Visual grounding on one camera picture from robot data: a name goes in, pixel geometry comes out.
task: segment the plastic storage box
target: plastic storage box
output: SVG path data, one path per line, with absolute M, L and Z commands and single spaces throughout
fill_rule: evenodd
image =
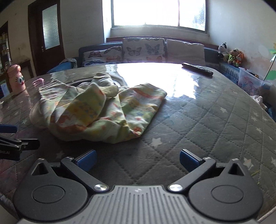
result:
M 241 87 L 250 96 L 260 95 L 264 99 L 268 97 L 269 90 L 272 84 L 258 79 L 257 77 L 250 74 L 249 72 L 252 72 L 252 71 L 246 70 L 244 68 L 240 68 L 238 86 Z

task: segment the pink water bottle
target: pink water bottle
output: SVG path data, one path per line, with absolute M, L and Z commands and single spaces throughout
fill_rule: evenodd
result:
M 22 75 L 20 65 L 13 65 L 8 68 L 10 86 L 14 95 L 18 95 L 26 89 L 25 80 Z

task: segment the blue gripper pad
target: blue gripper pad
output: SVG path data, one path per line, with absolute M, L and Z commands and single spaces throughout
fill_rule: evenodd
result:
M 0 133 L 16 133 L 17 126 L 9 124 L 0 124 Z
M 179 160 L 182 166 L 188 171 L 191 172 L 195 168 L 199 167 L 204 161 L 198 156 L 194 155 L 187 149 L 183 149 L 180 152 Z
M 97 153 L 96 150 L 92 150 L 87 152 L 84 155 L 81 155 L 80 157 L 76 158 L 74 160 L 74 163 L 84 171 L 88 172 L 97 161 Z

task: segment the wall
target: wall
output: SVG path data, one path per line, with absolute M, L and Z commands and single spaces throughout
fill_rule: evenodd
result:
M 66 58 L 80 47 L 104 43 L 102 0 L 60 0 L 60 19 Z
M 110 36 L 167 36 L 191 39 L 201 42 L 208 42 L 209 35 L 183 29 L 156 27 L 156 26 L 138 26 L 138 27 L 118 27 L 112 28 Z
M 13 1 L 0 13 L 0 26 L 8 21 L 12 60 L 30 58 L 35 75 L 28 30 L 28 5 L 34 1 Z M 102 0 L 60 0 L 60 15 L 66 58 L 78 56 L 80 47 L 104 42 Z
M 9 21 L 9 45 L 12 60 L 16 62 L 19 56 L 30 58 L 35 74 L 28 30 L 28 5 L 32 2 L 34 2 L 34 0 L 13 1 L 0 13 L 0 26 Z M 24 70 L 22 74 L 27 77 L 29 76 L 27 70 Z
M 209 0 L 209 42 L 245 53 L 245 67 L 263 78 L 276 42 L 276 13 L 261 0 Z

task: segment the door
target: door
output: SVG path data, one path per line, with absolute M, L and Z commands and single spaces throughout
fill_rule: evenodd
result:
M 64 58 L 60 0 L 36 0 L 28 6 L 31 51 L 37 75 L 46 74 Z

